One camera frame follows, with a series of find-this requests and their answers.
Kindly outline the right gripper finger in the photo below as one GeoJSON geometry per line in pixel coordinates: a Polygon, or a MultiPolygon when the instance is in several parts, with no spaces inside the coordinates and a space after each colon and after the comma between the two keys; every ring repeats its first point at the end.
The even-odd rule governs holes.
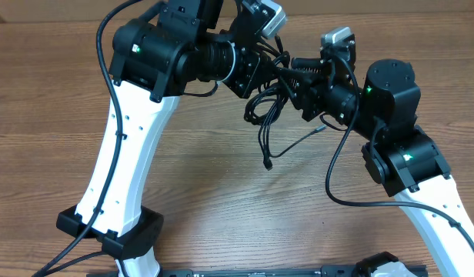
{"type": "Polygon", "coordinates": [[[291,68],[319,74],[330,74],[332,72],[331,62],[322,58],[295,57],[291,61],[291,68]]]}
{"type": "Polygon", "coordinates": [[[297,110],[314,111],[315,93],[312,87],[318,81],[318,73],[309,70],[278,67],[275,73],[284,83],[293,106],[297,110]]]}

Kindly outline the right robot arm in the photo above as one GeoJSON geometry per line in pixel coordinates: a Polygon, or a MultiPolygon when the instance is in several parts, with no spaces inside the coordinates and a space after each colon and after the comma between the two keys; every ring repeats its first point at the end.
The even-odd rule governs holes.
{"type": "Polygon", "coordinates": [[[352,63],[340,57],[295,58],[279,74],[293,81],[292,100],[306,119],[325,113],[367,139],[365,167],[416,228],[444,276],[474,276],[474,225],[459,197],[451,168],[437,144],[416,124],[421,91],[409,63],[374,62],[364,87],[352,63]]]}

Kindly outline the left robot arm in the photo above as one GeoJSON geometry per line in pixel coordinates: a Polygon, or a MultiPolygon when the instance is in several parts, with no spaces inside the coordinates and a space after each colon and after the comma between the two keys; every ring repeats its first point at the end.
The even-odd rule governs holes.
{"type": "Polygon", "coordinates": [[[160,1],[114,35],[112,60],[101,65],[111,104],[98,159],[81,201],[56,225],[75,240],[98,240],[120,276],[162,273],[153,246],[163,217],[142,205],[142,194],[186,85],[214,82],[246,98],[271,78],[256,44],[278,33],[285,12],[268,0],[237,7],[231,28],[216,32],[220,1],[160,1]]]}

